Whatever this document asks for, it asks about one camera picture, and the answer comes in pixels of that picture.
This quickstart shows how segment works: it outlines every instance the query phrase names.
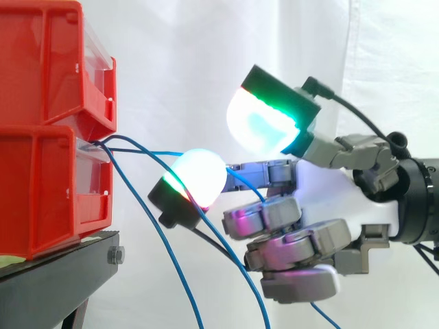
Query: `red plastic bin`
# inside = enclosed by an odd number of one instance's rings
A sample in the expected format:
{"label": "red plastic bin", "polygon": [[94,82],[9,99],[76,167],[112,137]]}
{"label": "red plastic bin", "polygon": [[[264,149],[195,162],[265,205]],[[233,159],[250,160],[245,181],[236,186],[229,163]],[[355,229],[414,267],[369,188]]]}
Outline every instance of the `red plastic bin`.
{"label": "red plastic bin", "polygon": [[0,0],[0,125],[116,131],[116,63],[77,1]]}
{"label": "red plastic bin", "polygon": [[0,127],[0,255],[33,259],[111,224],[102,152],[69,127]]}

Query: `transparent bin front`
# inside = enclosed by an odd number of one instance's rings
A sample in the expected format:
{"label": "transparent bin front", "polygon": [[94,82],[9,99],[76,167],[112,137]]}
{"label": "transparent bin front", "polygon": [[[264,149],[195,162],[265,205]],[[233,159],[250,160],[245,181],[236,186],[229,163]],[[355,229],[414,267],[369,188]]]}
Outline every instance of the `transparent bin front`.
{"label": "transparent bin front", "polygon": [[103,149],[76,138],[77,194],[108,194],[101,187],[101,165],[105,163],[110,163],[110,158]]}
{"label": "transparent bin front", "polygon": [[84,59],[90,81],[105,95],[104,74],[105,71],[112,70],[112,60],[86,19],[84,19]]}

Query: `metal shelf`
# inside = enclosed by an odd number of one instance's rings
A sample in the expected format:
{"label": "metal shelf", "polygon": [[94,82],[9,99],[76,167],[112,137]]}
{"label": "metal shelf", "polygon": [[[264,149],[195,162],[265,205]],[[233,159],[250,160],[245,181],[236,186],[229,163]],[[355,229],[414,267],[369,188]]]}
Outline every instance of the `metal shelf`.
{"label": "metal shelf", "polygon": [[111,251],[119,233],[92,237],[98,239],[0,269],[0,328],[52,329],[64,319],[63,328],[81,328],[86,301],[118,268]]}

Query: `white fabric curtain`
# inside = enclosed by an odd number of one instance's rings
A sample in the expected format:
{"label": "white fabric curtain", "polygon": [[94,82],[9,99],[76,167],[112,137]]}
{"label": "white fabric curtain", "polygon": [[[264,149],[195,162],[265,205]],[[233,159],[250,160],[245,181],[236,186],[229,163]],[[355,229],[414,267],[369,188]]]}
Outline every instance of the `white fabric curtain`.
{"label": "white fabric curtain", "polygon": [[[434,1],[416,2],[428,22],[415,15],[411,1],[402,2],[82,0],[88,21],[117,60],[118,133],[153,150],[211,149],[228,163],[262,160],[233,140],[225,119],[230,98],[255,63],[290,86],[300,86],[309,75],[317,77],[343,92],[386,132],[407,130],[414,154],[438,156],[432,147],[421,151],[427,141],[432,145],[429,138],[437,137],[434,119],[439,115],[432,112],[438,76],[433,33],[439,25],[428,3]],[[434,31],[427,29],[428,23]],[[419,66],[419,58],[425,66]],[[330,136],[357,128],[365,132],[346,111],[338,120],[337,108],[322,104],[319,131]],[[146,198],[163,170],[145,156],[116,158]],[[251,193],[221,195],[209,218],[222,232],[222,211],[254,199]],[[113,223],[113,229],[121,230],[126,262],[90,299],[84,328],[196,328],[161,240],[117,174]],[[254,296],[228,260],[182,228],[166,233],[206,328],[264,328]],[[231,243],[242,256],[245,243]],[[409,247],[400,246],[390,260],[371,264],[371,272],[342,278],[342,293],[319,305],[343,328],[434,324],[435,294],[430,291],[438,281]],[[252,277],[259,286],[261,276]],[[267,301],[267,306],[273,328],[330,326],[308,304]]]}

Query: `blue cable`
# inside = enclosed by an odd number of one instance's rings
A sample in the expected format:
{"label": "blue cable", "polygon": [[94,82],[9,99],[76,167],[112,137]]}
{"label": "blue cable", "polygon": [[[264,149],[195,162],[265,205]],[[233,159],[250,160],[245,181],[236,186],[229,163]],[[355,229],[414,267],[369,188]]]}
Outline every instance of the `blue cable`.
{"label": "blue cable", "polygon": [[172,251],[172,248],[171,248],[171,245],[169,244],[169,241],[166,239],[165,233],[162,231],[160,225],[157,223],[157,220],[154,218],[154,215],[151,213],[151,210],[147,207],[145,202],[142,200],[142,197],[137,193],[136,189],[133,187],[133,185],[130,183],[128,178],[123,173],[123,171],[122,171],[121,167],[118,165],[115,157],[111,154],[111,151],[102,142],[95,141],[94,144],[99,145],[108,154],[108,156],[111,159],[111,162],[115,166],[115,168],[116,168],[117,172],[119,173],[119,175],[121,176],[122,180],[125,182],[126,186],[130,189],[131,193],[136,197],[137,201],[140,203],[140,205],[142,206],[142,208],[144,209],[144,211],[146,212],[148,217],[151,219],[152,224],[156,228],[158,235],[160,235],[160,237],[163,241],[163,244],[166,247],[167,253],[169,254],[169,257],[171,258],[171,260],[174,264],[174,267],[177,270],[177,273],[178,273],[178,276],[180,277],[181,283],[182,283],[183,287],[185,288],[187,297],[189,298],[189,301],[191,302],[191,305],[192,305],[193,313],[195,314],[195,317],[197,319],[198,328],[204,329],[203,322],[201,320],[201,314],[198,310],[195,298],[192,295],[191,289],[189,288],[189,285],[186,281],[185,275],[180,267],[180,264],[178,264],[176,255]]}
{"label": "blue cable", "polygon": [[315,305],[313,302],[310,304],[317,312],[320,313],[320,315],[322,315],[330,324],[332,324],[334,328],[341,329],[340,326],[336,324],[328,315],[324,314],[324,312],[320,310],[317,305]]}
{"label": "blue cable", "polygon": [[[145,154],[145,152],[141,151],[140,149],[120,149],[117,147],[109,147],[108,149],[112,152]],[[170,152],[170,151],[151,151],[151,153],[155,154],[156,156],[182,156],[183,155],[183,153],[180,153],[180,152]]]}
{"label": "blue cable", "polygon": [[[145,152],[140,150],[140,149],[120,149],[120,148],[117,148],[117,147],[109,147],[108,149],[110,151],[113,151],[113,152],[145,154]],[[170,152],[170,151],[151,151],[151,153],[156,155],[156,156],[182,156],[183,155],[183,153],[181,153],[181,152]],[[229,174],[231,174],[236,179],[240,180],[245,185],[247,185],[247,187],[249,189],[251,189],[259,197],[259,199],[262,202],[265,202],[265,198],[262,196],[262,194],[260,194],[260,192],[257,190],[257,188],[254,187],[252,185],[252,183],[250,183],[247,179],[245,179],[245,177],[239,175],[236,171],[234,171],[231,168],[227,167],[226,170],[227,170],[227,172]]]}
{"label": "blue cable", "polygon": [[112,139],[120,139],[123,141],[127,141],[130,144],[134,145],[135,147],[137,147],[138,149],[140,149],[141,151],[145,152],[145,154],[147,154],[150,158],[154,159],[159,165],[161,165],[165,170],[167,170],[176,180],[178,183],[180,183],[180,185],[183,187],[183,189],[185,190],[188,198],[190,199],[191,203],[193,204],[193,206],[195,207],[195,209],[197,210],[198,214],[201,216],[203,222],[205,222],[205,224],[209,227],[209,229],[211,229],[211,231],[214,233],[214,235],[218,238],[218,240],[221,242],[221,244],[226,248],[227,252],[230,254],[230,257],[232,257],[233,262],[238,266],[239,271],[241,272],[241,274],[244,276],[244,278],[246,279],[248,285],[250,286],[250,288],[252,289],[252,292],[254,293],[254,296],[256,297],[257,301],[258,301],[258,305],[259,308],[261,309],[261,313],[263,316],[263,320],[264,320],[264,324],[265,324],[265,329],[271,329],[271,325],[270,325],[270,320],[268,318],[268,312],[267,309],[265,308],[265,305],[263,303],[262,297],[259,294],[256,286],[254,285],[252,279],[250,278],[250,276],[248,275],[247,271],[245,270],[244,266],[242,266],[241,261],[238,259],[236,253],[233,251],[232,247],[227,243],[226,239],[221,235],[221,233],[216,229],[216,227],[207,219],[206,215],[204,214],[203,210],[200,208],[200,206],[195,202],[194,198],[192,197],[192,195],[190,194],[190,192],[188,191],[188,189],[186,188],[185,184],[182,182],[182,180],[174,173],[174,171],[166,164],[164,163],[160,158],[158,158],[156,155],[154,155],[151,151],[149,151],[148,149],[146,149],[144,146],[138,144],[136,141],[132,140],[129,137],[126,136],[122,136],[122,135],[112,135],[109,136],[108,138],[104,139],[101,143],[105,144],[109,141],[111,141]]}
{"label": "blue cable", "polygon": [[227,172],[232,176],[234,176],[235,178],[237,178],[238,180],[240,180],[241,182],[243,182],[245,185],[247,185],[248,188],[250,188],[254,193],[256,193],[256,195],[259,197],[261,202],[265,202],[265,198],[262,196],[262,194],[260,194],[257,188],[254,187],[252,183],[250,183],[247,179],[239,175],[236,171],[232,170],[231,168],[227,168]]}

